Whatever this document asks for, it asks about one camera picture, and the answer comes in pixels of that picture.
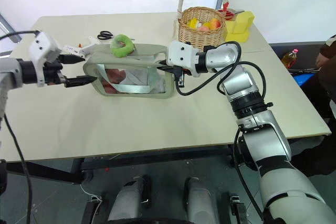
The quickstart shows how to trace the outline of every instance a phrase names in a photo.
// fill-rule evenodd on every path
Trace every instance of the yellow sponge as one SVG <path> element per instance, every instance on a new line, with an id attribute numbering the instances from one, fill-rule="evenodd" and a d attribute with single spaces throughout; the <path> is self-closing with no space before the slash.
<path id="1" fill-rule="evenodd" d="M 227 33 L 225 36 L 225 41 L 231 41 L 234 40 L 236 42 L 246 42 L 248 39 L 250 32 L 246 31 L 242 34 L 231 34 L 231 33 Z"/>
<path id="2" fill-rule="evenodd" d="M 225 21 L 227 33 L 223 33 L 225 41 L 235 40 L 245 42 L 248 39 L 248 27 L 252 24 L 254 15 L 252 12 L 243 12 L 237 14 L 235 20 Z"/>

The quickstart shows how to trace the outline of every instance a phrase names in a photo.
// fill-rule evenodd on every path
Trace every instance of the blue object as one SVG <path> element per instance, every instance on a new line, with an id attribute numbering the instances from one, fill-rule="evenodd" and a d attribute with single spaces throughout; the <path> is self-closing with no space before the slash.
<path id="1" fill-rule="evenodd" d="M 314 74 L 313 73 L 303 73 L 303 74 L 299 74 L 298 76 L 294 76 L 294 80 L 296 81 L 296 83 L 301 86 L 302 84 L 304 84 L 306 81 L 308 81 L 308 79 L 310 77 L 312 77 Z"/>

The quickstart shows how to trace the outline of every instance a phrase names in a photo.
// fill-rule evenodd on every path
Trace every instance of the black cable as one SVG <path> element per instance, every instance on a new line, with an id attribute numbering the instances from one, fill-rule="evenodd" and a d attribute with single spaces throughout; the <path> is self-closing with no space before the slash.
<path id="1" fill-rule="evenodd" d="M 4 36 L 1 36 L 0 40 L 2 40 L 4 38 L 7 38 L 7 37 L 10 37 L 10 36 L 13 36 L 13 35 L 19 35 L 19 34 L 35 34 L 35 35 L 38 35 L 39 31 L 38 30 L 36 30 L 36 31 L 15 31 L 13 33 L 8 33 L 8 34 L 5 34 Z"/>
<path id="2" fill-rule="evenodd" d="M 237 159 L 236 159 L 236 148 L 237 148 L 237 142 L 238 142 L 239 133 L 240 133 L 240 130 L 238 129 L 237 133 L 236 133 L 236 136 L 235 136 L 234 143 L 233 143 L 233 161 L 234 161 L 234 164 L 235 164 L 235 169 L 236 169 L 236 172 L 237 172 L 238 177 L 240 179 L 240 182 L 243 185 L 245 192 L 247 193 L 248 198 L 251 200 L 251 203 L 254 206 L 254 208 L 256 209 L 259 217 L 263 220 L 264 219 L 263 213 L 260 210 L 260 208 L 259 208 L 258 204 L 256 203 L 256 201 L 254 200 L 253 195 L 251 194 L 250 190 L 248 189 L 248 187 L 246 185 L 246 182 L 245 182 L 245 180 L 244 180 L 244 178 L 243 178 L 243 176 L 242 176 L 242 174 L 240 172 L 240 169 L 238 167 L 238 162 L 237 162 Z"/>
<path id="3" fill-rule="evenodd" d="M 31 213 L 31 203 L 32 203 L 32 200 L 33 200 L 33 197 L 32 197 L 32 194 L 33 194 L 33 191 L 32 191 L 32 182 L 30 181 L 30 176 L 29 176 L 29 172 L 28 172 L 28 169 L 27 169 L 27 164 L 26 164 L 26 161 L 25 159 L 23 158 L 23 154 L 21 152 L 21 149 L 19 147 L 19 144 L 17 143 L 17 140 L 16 140 L 16 136 L 9 124 L 9 121 L 7 119 L 7 116 L 5 114 L 4 116 L 5 118 L 5 122 L 6 122 L 6 125 L 7 125 L 7 128 L 14 140 L 14 144 L 15 144 L 15 147 L 17 149 L 17 152 L 19 152 L 19 156 L 20 156 L 20 159 L 21 159 L 21 164 L 22 164 L 22 169 L 23 169 L 23 172 L 25 173 L 26 175 L 26 178 L 27 178 L 27 185 L 28 185 L 28 206 L 27 206 L 27 219 L 26 219 L 26 223 L 27 224 L 30 224 L 30 213 Z"/>
<path id="4" fill-rule="evenodd" d="M 237 59 L 236 59 L 236 61 L 235 61 L 233 64 L 231 64 L 231 65 L 229 65 L 229 66 L 227 66 L 227 67 L 221 69 L 221 70 L 218 71 L 217 73 L 215 73 L 213 76 L 211 76 L 209 79 L 207 79 L 205 82 L 203 82 L 203 83 L 202 83 L 201 85 L 199 85 L 198 87 L 196 87 L 196 88 L 194 88 L 193 90 L 191 90 L 191 91 L 189 91 L 189 92 L 186 92 L 186 93 L 184 93 L 184 92 L 182 92 L 182 91 L 180 90 L 180 87 L 179 87 L 179 85 L 178 85 L 178 81 L 175 81 L 175 87 L 176 87 L 176 90 L 177 90 L 177 92 L 178 92 L 180 95 L 184 95 L 184 96 L 186 96 L 186 95 L 193 94 L 193 93 L 195 93 L 196 91 L 198 91 L 198 90 L 200 90 L 201 88 L 203 88 L 203 87 L 204 87 L 205 85 L 207 85 L 209 82 L 211 82 L 212 80 L 214 80 L 214 79 L 215 79 L 217 76 L 219 76 L 221 73 L 223 73 L 224 71 L 228 70 L 229 68 L 231 68 L 231 69 L 230 69 L 230 71 L 224 76 L 225 78 L 227 78 L 227 77 L 233 72 L 233 70 L 235 70 L 236 66 L 239 64 L 240 57 L 242 56 L 240 44 L 239 44 L 238 42 L 236 42 L 236 41 L 228 41 L 228 42 L 225 42 L 225 43 L 223 43 L 223 44 L 234 44 L 234 45 L 237 46 Z"/>
<path id="5" fill-rule="evenodd" d="M 260 74 L 260 77 L 261 77 L 261 81 L 263 82 L 263 85 L 262 85 L 262 94 L 261 94 L 261 97 L 264 99 L 265 98 L 265 95 L 266 95 L 266 79 L 265 79 L 265 75 L 264 75 L 264 73 L 263 73 L 263 71 L 260 69 L 260 67 L 258 67 L 256 64 L 254 64 L 254 63 L 252 63 L 252 62 L 249 62 L 249 61 L 241 61 L 241 62 L 239 62 L 237 65 L 250 65 L 250 66 L 252 66 L 252 67 L 254 67 L 255 69 L 257 69 L 257 71 L 259 72 L 259 74 Z M 222 94 L 224 94 L 225 95 L 225 93 L 222 91 L 222 90 L 220 90 L 220 87 L 221 87 L 221 84 L 222 84 L 222 82 L 225 80 L 227 78 L 227 75 L 226 76 L 224 76 L 223 78 L 221 78 L 220 79 L 220 81 L 218 82 L 218 84 L 217 84 L 217 90 L 220 92 L 220 93 L 222 93 Z"/>

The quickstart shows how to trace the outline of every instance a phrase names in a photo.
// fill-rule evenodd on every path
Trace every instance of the green donut toy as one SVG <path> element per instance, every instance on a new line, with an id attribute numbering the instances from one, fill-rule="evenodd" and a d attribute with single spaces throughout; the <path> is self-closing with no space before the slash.
<path id="1" fill-rule="evenodd" d="M 111 53 L 118 58 L 126 57 L 134 50 L 133 42 L 124 34 L 116 35 L 111 42 Z"/>

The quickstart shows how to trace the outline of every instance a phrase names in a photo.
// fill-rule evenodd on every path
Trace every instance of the scissors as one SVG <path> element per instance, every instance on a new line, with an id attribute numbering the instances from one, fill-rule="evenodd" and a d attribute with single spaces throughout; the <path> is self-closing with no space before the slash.
<path id="1" fill-rule="evenodd" d="M 97 38 L 100 40 L 108 40 L 113 38 L 113 34 L 110 31 L 101 31 Z"/>

